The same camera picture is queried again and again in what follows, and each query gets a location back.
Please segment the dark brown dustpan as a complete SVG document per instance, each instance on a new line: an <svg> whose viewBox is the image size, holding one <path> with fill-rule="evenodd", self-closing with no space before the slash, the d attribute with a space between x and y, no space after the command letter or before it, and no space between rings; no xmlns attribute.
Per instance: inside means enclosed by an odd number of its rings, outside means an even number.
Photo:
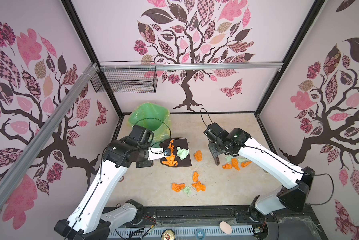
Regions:
<svg viewBox="0 0 359 240"><path fill-rule="evenodd" d="M160 147L167 149L170 140L174 140L173 145L174 145L174 151L173 154L176 156L177 154L177 147L181 147L184 149L189 149L188 146L188 141L186 138L171 138L171 139L167 139L163 142L161 142L159 144ZM175 158L178 162L178 166L177 167L169 167L169 168L183 168L183 167L191 167L192 163L191 163L191 157L190 157L190 151L189 151L189 155L184 159L184 160L180 160L179 157L176 156Z"/></svg>

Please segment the dark brown hand brush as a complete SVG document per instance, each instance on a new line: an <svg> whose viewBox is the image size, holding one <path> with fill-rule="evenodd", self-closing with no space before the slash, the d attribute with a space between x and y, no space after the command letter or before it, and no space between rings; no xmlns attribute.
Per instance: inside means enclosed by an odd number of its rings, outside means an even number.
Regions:
<svg viewBox="0 0 359 240"><path fill-rule="evenodd" d="M214 162L215 162L215 164L216 164L217 166L220 165L219 156L220 156L219 153L216 153L216 154L213 155Z"/></svg>

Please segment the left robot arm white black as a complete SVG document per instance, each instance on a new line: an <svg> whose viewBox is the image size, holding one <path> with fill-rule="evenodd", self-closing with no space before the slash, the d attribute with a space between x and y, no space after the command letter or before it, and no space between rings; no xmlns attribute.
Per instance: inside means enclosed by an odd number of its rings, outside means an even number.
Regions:
<svg viewBox="0 0 359 240"><path fill-rule="evenodd" d="M106 240L123 224L139 223L143 205L134 200L108 213L103 210L130 165L148 160L153 136L152 131L135 125L128 136L108 144L85 196L67 219L56 223L54 231L66 240Z"/></svg>

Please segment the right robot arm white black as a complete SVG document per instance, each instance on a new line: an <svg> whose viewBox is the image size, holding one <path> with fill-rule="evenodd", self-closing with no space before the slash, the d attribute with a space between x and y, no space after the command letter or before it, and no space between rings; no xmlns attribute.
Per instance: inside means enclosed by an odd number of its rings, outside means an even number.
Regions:
<svg viewBox="0 0 359 240"><path fill-rule="evenodd" d="M266 215L282 209L297 213L303 211L315 175L313 169L301 168L284 160L240 128L228 132L212 123L204 134L215 160L222 154L244 157L280 182L281 186L275 191L254 198L246 212L252 221L263 222Z"/></svg>

